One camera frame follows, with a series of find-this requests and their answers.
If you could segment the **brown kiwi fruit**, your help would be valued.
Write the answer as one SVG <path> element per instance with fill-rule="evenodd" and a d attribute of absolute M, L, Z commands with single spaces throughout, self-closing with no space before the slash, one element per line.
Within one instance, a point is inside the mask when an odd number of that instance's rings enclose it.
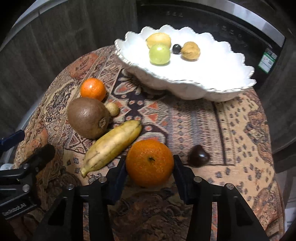
<path fill-rule="evenodd" d="M 69 104 L 67 118 L 70 126 L 79 135 L 97 139 L 105 134 L 110 114 L 105 105 L 97 99 L 79 97 Z"/>

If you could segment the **small yellow banana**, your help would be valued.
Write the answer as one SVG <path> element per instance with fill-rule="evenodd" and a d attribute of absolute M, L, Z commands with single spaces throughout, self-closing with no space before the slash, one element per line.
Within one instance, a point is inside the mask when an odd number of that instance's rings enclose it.
<path fill-rule="evenodd" d="M 121 154 L 142 131 L 139 120 L 129 120 L 99 138 L 86 152 L 81 176 L 98 171 Z"/>

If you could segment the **orange mandarin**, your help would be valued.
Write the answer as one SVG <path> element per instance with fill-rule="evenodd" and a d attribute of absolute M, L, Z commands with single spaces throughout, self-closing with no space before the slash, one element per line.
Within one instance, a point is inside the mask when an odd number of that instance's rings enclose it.
<path fill-rule="evenodd" d="M 81 97 L 88 97 L 103 101 L 106 93 L 107 91 L 104 83 L 96 78 L 86 79 L 80 87 Z"/>
<path fill-rule="evenodd" d="M 127 153 L 125 165 L 136 185 L 154 188 L 169 180 L 174 168 L 174 158 L 166 145 L 147 139 L 133 144 Z"/>

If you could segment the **small tan longan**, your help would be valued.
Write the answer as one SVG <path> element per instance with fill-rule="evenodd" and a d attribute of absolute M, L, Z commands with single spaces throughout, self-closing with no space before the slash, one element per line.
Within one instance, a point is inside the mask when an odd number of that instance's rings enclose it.
<path fill-rule="evenodd" d="M 109 111 L 111 117 L 115 117 L 119 114 L 120 109 L 114 102 L 109 102 L 105 105 L 106 109 Z"/>

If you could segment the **yellow mango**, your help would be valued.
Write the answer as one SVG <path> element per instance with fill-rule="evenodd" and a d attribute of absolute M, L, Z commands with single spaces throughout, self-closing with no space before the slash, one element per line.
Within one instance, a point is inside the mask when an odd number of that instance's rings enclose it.
<path fill-rule="evenodd" d="M 197 60 L 201 54 L 201 50 L 195 42 L 186 42 L 182 49 L 181 55 L 187 60 Z"/>

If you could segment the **green apple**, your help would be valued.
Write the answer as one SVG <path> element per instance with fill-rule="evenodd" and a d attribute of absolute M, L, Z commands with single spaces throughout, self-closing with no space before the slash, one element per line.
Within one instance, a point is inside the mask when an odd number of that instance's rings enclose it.
<path fill-rule="evenodd" d="M 155 44 L 149 50 L 150 62 L 154 65 L 166 65 L 171 57 L 170 48 L 163 44 Z"/>

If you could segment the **dark plum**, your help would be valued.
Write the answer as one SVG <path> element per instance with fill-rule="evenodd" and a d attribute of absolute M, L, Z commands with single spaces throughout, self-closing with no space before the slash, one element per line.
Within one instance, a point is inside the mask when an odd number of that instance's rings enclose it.
<path fill-rule="evenodd" d="M 180 54 L 182 47 L 179 44 L 173 45 L 172 53 L 173 54 Z"/>

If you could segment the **yellow round pear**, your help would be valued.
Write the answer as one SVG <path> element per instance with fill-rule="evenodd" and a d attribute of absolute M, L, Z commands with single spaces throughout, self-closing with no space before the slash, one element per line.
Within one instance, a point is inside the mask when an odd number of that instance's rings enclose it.
<path fill-rule="evenodd" d="M 151 47 L 156 44 L 162 44 L 162 45 L 165 45 L 168 48 L 170 48 L 171 47 L 171 38 L 166 33 L 154 33 L 146 39 L 146 44 L 149 49 L 151 49 Z"/>

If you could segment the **white scalloped ceramic bowl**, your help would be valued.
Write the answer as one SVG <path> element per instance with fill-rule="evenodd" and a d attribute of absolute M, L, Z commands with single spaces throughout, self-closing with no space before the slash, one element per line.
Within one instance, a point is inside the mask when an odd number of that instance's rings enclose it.
<path fill-rule="evenodd" d="M 172 44 L 195 42 L 201 50 L 200 57 L 189 61 L 171 54 L 169 63 L 152 64 L 146 39 L 157 32 L 168 34 Z M 196 33 L 190 27 L 146 26 L 140 33 L 128 31 L 125 39 L 116 39 L 114 45 L 123 68 L 139 82 L 151 89 L 168 90 L 183 100 L 228 101 L 256 84 L 252 78 L 254 68 L 245 64 L 244 54 L 234 52 L 229 42 L 217 41 L 207 32 Z"/>

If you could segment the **green energy label sticker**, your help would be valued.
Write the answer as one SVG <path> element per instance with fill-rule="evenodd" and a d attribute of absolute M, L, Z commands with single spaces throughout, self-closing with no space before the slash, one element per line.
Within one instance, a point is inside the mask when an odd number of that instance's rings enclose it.
<path fill-rule="evenodd" d="M 271 49 L 266 48 L 264 51 L 261 60 L 259 61 L 258 67 L 266 74 L 270 72 L 276 59 L 278 58 L 277 54 L 275 54 Z"/>

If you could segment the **black built-in dishwasher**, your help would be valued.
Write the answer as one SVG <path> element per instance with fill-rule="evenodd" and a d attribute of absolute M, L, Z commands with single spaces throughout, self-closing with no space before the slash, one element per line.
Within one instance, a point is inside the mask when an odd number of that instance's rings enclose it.
<path fill-rule="evenodd" d="M 266 48 L 280 56 L 285 36 L 258 14 L 233 1 L 137 1 L 139 28 L 175 29 L 189 27 L 196 33 L 210 33 L 216 41 L 225 41 L 235 53 L 245 56 L 245 64 L 254 67 L 254 88 L 259 90 L 270 76 L 259 67 Z"/>

